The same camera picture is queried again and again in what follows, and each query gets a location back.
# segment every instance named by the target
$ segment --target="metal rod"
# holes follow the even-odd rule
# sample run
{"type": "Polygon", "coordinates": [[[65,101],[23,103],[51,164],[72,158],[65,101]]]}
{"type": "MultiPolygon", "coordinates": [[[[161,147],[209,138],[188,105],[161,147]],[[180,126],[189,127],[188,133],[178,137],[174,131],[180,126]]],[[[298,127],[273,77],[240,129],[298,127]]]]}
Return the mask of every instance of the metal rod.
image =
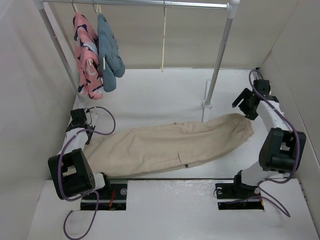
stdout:
{"type": "Polygon", "coordinates": [[[212,79],[211,79],[209,91],[208,91],[206,100],[203,103],[204,107],[211,107],[212,106],[211,98],[212,98],[212,94],[214,93],[215,85],[216,85],[217,78],[218,78],[219,69],[220,69],[222,58],[224,56],[224,52],[225,52],[225,49],[226,49],[228,36],[229,36],[231,25],[232,25],[232,21],[233,21],[233,18],[228,18],[226,20],[226,23],[225,23],[224,32],[223,32],[222,40],[221,40],[221,43],[220,43],[218,56],[216,58],[215,67],[214,67],[214,71],[213,71],[213,74],[212,74],[212,79]]]}
{"type": "Polygon", "coordinates": [[[71,71],[70,65],[69,65],[69,63],[68,63],[68,61],[66,59],[64,51],[61,48],[59,40],[58,40],[58,38],[57,38],[57,36],[55,34],[55,31],[54,31],[54,29],[53,29],[53,27],[52,27],[52,25],[50,23],[50,20],[48,18],[48,15],[47,15],[45,9],[44,8],[38,9],[38,11],[39,11],[39,13],[40,13],[40,15],[42,17],[42,20],[43,20],[43,22],[44,22],[44,24],[46,26],[46,29],[48,30],[48,32],[50,34],[51,40],[52,40],[52,42],[53,42],[53,44],[55,46],[55,49],[56,49],[56,51],[57,51],[57,53],[58,53],[58,55],[59,55],[59,57],[60,57],[60,59],[62,61],[64,69],[65,69],[66,73],[68,74],[70,82],[71,82],[73,88],[76,91],[77,96],[79,97],[79,99],[83,99],[83,96],[78,93],[78,84],[76,83],[76,81],[74,79],[74,76],[73,76],[73,73],[71,71]]]}
{"type": "MultiPolygon", "coordinates": [[[[70,0],[43,0],[48,3],[68,3],[70,0]]],[[[73,0],[75,4],[92,4],[91,0],[73,0]]],[[[94,4],[101,5],[120,5],[120,6],[166,6],[181,8],[198,8],[198,9],[217,9],[227,10],[228,4],[218,3],[201,3],[201,2],[180,2],[180,1],[163,1],[163,0],[94,0],[94,4]]]]}

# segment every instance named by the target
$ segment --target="vertical metal pole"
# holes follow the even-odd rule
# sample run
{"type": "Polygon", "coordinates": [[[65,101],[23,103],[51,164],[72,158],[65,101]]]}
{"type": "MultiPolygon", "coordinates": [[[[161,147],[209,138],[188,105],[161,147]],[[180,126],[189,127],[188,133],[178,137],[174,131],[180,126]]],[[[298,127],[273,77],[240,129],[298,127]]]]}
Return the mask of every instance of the vertical metal pole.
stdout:
{"type": "Polygon", "coordinates": [[[232,22],[233,22],[233,19],[234,19],[235,15],[236,15],[239,3],[240,3],[240,0],[231,0],[231,3],[228,6],[228,9],[227,9],[228,18],[227,18],[226,23],[225,23],[223,36],[222,36],[222,40],[221,40],[221,43],[220,43],[218,56],[216,58],[215,67],[214,67],[214,70],[213,70],[209,91],[208,91],[206,100],[202,103],[202,107],[203,108],[210,108],[210,109],[212,108],[212,103],[211,103],[212,94],[214,93],[214,89],[215,89],[215,86],[216,86],[216,82],[217,82],[217,78],[218,78],[218,73],[219,73],[219,69],[220,69],[220,66],[221,66],[221,62],[222,62],[222,59],[223,59],[223,56],[224,56],[224,53],[225,53],[225,49],[226,49],[226,45],[227,45],[227,41],[228,41],[228,36],[229,36],[229,33],[230,33],[230,29],[231,29],[231,25],[232,25],[232,22]]]}
{"type": "Polygon", "coordinates": [[[78,93],[78,83],[74,79],[74,76],[73,76],[73,73],[71,71],[70,65],[69,65],[69,63],[68,63],[68,61],[66,59],[64,51],[61,48],[61,45],[60,45],[59,40],[58,40],[58,38],[57,38],[57,36],[55,34],[55,31],[54,31],[54,29],[53,29],[53,27],[52,27],[52,25],[50,23],[50,20],[49,20],[48,15],[47,15],[47,13],[45,11],[45,6],[44,6],[42,0],[34,0],[34,4],[35,4],[36,8],[38,9],[38,11],[39,11],[39,13],[40,13],[40,15],[42,17],[42,20],[43,20],[43,22],[45,24],[45,27],[46,27],[47,31],[50,34],[51,40],[52,40],[52,42],[53,42],[53,44],[55,46],[55,49],[56,49],[56,51],[57,51],[57,53],[58,53],[58,55],[59,55],[59,57],[60,57],[60,59],[62,61],[64,69],[65,69],[66,73],[68,74],[69,80],[70,80],[73,88],[76,91],[76,94],[77,94],[78,98],[79,99],[83,99],[84,97],[78,93]]]}

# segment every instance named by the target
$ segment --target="tan pants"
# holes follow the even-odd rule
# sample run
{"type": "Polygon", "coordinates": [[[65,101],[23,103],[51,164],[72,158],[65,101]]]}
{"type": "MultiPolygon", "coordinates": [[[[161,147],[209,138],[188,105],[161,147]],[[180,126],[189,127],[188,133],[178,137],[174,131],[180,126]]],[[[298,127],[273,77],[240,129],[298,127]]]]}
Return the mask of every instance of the tan pants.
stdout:
{"type": "Polygon", "coordinates": [[[84,154],[94,173],[124,177],[204,164],[236,149],[253,134],[251,121],[233,113],[205,123],[139,127],[94,138],[84,154]]]}

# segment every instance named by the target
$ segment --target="red wire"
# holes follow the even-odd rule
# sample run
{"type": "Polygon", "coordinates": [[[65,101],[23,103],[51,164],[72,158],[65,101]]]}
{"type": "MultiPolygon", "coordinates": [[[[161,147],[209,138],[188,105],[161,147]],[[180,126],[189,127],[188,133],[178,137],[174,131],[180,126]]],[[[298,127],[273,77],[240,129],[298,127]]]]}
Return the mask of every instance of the red wire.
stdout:
{"type": "Polygon", "coordinates": [[[109,201],[110,210],[111,210],[112,204],[114,203],[114,199],[115,199],[115,197],[116,197],[116,191],[113,190],[113,191],[111,192],[111,194],[112,194],[112,198],[111,198],[111,200],[109,201]]]}

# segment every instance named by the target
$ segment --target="beige wall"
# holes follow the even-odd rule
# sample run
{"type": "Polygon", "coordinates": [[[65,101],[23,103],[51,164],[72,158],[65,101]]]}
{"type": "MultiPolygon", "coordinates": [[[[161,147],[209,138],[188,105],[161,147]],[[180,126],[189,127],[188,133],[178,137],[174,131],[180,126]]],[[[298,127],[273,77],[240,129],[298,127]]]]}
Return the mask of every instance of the beige wall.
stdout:
{"type": "Polygon", "coordinates": [[[0,3],[0,239],[25,240],[75,93],[32,0],[0,3]]]}
{"type": "MultiPolygon", "coordinates": [[[[277,40],[299,0],[241,0],[233,21],[222,67],[259,67],[277,40]]],[[[187,2],[227,3],[227,0],[187,2]]],[[[74,10],[70,3],[54,4],[64,30],[73,41],[74,10]]],[[[78,10],[97,29],[91,4],[78,10]]],[[[103,5],[128,68],[159,68],[162,60],[162,7],[103,5]]],[[[168,8],[165,67],[213,68],[227,20],[224,10],[168,8]]]]}
{"type": "Polygon", "coordinates": [[[262,65],[281,109],[308,135],[297,176],[320,232],[320,1],[300,0],[262,65]]]}

